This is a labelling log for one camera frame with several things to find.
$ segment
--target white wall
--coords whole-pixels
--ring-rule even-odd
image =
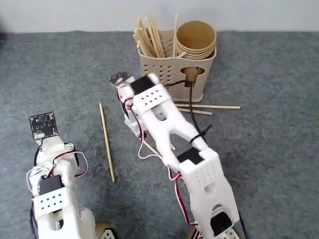
[[[217,30],[318,31],[319,0],[0,0],[7,32],[132,31],[155,14],[160,29],[204,20]]]

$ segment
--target stack of paper cups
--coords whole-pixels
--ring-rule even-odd
[[[201,60],[211,57],[216,46],[216,31],[202,21],[184,23],[176,33],[177,53],[186,52],[184,58]]]

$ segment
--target black zip tie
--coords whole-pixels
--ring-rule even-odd
[[[212,127],[212,125],[210,124],[205,130],[203,130],[201,133],[199,133],[199,134],[196,135],[194,138],[192,138],[192,139],[189,141],[189,143],[192,144],[193,141],[194,141],[195,139],[197,139],[198,137],[204,137],[211,127]]]

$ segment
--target wire bundle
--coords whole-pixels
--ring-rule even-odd
[[[32,192],[32,187],[31,187],[31,183],[30,183],[30,177],[34,176],[34,175],[37,175],[37,174],[41,174],[44,179],[53,176],[54,167],[56,166],[56,162],[55,161],[61,159],[64,156],[77,154],[77,153],[81,154],[83,156],[83,158],[84,158],[84,161],[85,161],[85,170],[83,172],[79,173],[79,174],[76,174],[75,177],[82,177],[83,175],[85,175],[87,173],[87,171],[88,171],[88,161],[87,161],[84,153],[82,153],[81,151],[78,151],[78,150],[65,152],[65,153],[62,153],[62,154],[59,154],[58,156],[56,156],[53,159],[53,161],[52,161],[52,167],[50,169],[48,167],[46,167],[46,166],[37,166],[37,157],[38,157],[38,154],[40,152],[40,149],[41,149],[42,145],[43,145],[43,139],[41,140],[41,144],[37,148],[37,150],[35,152],[35,155],[34,155],[34,162],[33,162],[34,167],[32,169],[30,169],[27,172],[27,174],[26,174],[26,182],[27,182],[28,189],[30,190],[30,192]],[[36,228],[38,226],[37,226],[36,219],[35,219],[35,216],[34,216],[33,197],[31,199],[32,199],[32,203],[31,203],[31,208],[30,208],[30,212],[29,212],[29,224],[30,224],[30,228],[31,228],[31,232],[32,232],[33,238],[37,239],[37,235],[36,235],[36,232],[35,232],[34,225],[35,225]]]

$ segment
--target paper cup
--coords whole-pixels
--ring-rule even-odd
[[[216,31],[202,21],[184,23],[176,33],[177,45],[186,52],[205,52],[214,48]]]

